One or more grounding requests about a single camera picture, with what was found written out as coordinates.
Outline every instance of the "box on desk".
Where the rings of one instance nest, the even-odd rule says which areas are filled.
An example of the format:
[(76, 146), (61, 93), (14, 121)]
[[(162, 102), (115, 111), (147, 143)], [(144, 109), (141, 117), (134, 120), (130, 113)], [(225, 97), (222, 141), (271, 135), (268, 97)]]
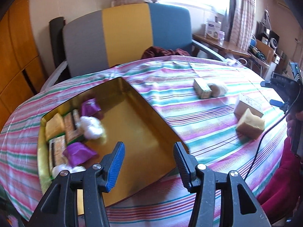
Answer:
[(253, 115), (262, 118), (263, 110), (261, 105), (255, 100), (249, 98), (248, 96), (240, 94), (235, 103), (234, 114), (237, 114), (241, 117), (248, 108), (250, 109)]
[(220, 30), (221, 30), (221, 22), (214, 22), (211, 20), (207, 20), (205, 25), (205, 37), (218, 40)]

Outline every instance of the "cabinet door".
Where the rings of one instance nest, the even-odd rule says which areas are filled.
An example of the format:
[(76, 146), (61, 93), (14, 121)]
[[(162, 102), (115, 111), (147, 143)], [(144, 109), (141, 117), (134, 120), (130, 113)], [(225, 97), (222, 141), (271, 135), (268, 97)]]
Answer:
[(9, 8), (12, 44), (21, 68), (38, 56), (29, 19), (29, 0), (15, 0)]
[(0, 92), (20, 71), (9, 36), (9, 18), (6, 13), (0, 21)]
[(0, 131), (2, 130), (3, 126), (5, 125), (5, 122), (9, 119), (10, 112), (7, 110), (7, 108), (3, 105), (2, 101), (0, 101)]
[(0, 94), (0, 99), (12, 113), (22, 102), (33, 95), (22, 72), (19, 72)]
[(25, 71), (28, 75), (29, 80), (34, 86), (37, 93), (40, 92), (43, 84), (45, 83), (45, 77), (41, 67), (41, 61), (39, 56), (34, 58), (28, 66), (25, 68)]

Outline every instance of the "red clothing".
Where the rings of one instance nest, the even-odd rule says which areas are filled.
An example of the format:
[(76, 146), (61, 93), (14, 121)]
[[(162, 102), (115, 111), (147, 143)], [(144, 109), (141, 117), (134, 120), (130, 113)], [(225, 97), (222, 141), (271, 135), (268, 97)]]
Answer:
[(291, 213), (301, 193), (300, 159), (290, 151), (290, 148), (291, 143), (288, 137), (284, 141), (279, 168), (257, 197), (270, 223), (275, 223)]
[(190, 54), (182, 49), (173, 50), (165, 50), (160, 47), (152, 46), (149, 47), (147, 50), (144, 51), (141, 59), (148, 59), (154, 57), (161, 57), (161, 56), (170, 56), (170, 55), (186, 55), (190, 56)]

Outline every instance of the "gold tray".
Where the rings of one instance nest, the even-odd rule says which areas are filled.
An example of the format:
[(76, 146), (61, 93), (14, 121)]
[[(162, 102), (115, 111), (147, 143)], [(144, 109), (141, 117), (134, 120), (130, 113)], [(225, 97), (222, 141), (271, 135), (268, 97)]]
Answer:
[[(173, 145), (181, 139), (124, 79), (116, 78), (102, 83), (64, 102), (42, 117), (37, 162), (43, 194), (52, 183), (48, 144), (45, 140), (46, 122), (56, 113), (64, 115), (75, 108), (80, 110), (81, 103), (93, 97), (104, 114), (101, 123), (105, 128), (106, 139), (84, 142), (99, 154), (98, 158), (87, 161), (84, 166), (88, 168), (100, 162), (104, 155), (112, 152), (117, 142), (125, 144), (125, 158), (116, 185), (110, 193), (103, 194), (105, 206), (110, 206), (134, 195), (174, 169), (176, 163)], [(78, 197), (78, 213), (83, 213), (81, 194)]]

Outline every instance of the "striped tablecloth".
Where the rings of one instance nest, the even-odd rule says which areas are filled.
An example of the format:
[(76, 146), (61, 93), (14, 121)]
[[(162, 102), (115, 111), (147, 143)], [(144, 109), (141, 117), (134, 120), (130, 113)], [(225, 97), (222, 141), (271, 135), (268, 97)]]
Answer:
[[(269, 105), (270, 99), (280, 100), (279, 96), (272, 89), (260, 87), (262, 79), (257, 74), (213, 60), (181, 56), (139, 60), (67, 80), (21, 104), (0, 134), (0, 183), (23, 217), (31, 217), (42, 197), (37, 173), (41, 117), (75, 95), (120, 76), (153, 106), (200, 163), (218, 172), (237, 170), (244, 177), (258, 145), (258, 140), (236, 134), (233, 109), (239, 93), (262, 104), (266, 129), (282, 115), (282, 111)], [(225, 82), (227, 95), (200, 100), (192, 87), (197, 77)], [(247, 179), (254, 194), (261, 192), (277, 168), (285, 137), (283, 121), (264, 138)], [(187, 226), (194, 197), (183, 187), (178, 172), (172, 172), (108, 208), (108, 218), (111, 226)], [(219, 203), (217, 192), (216, 225)]]

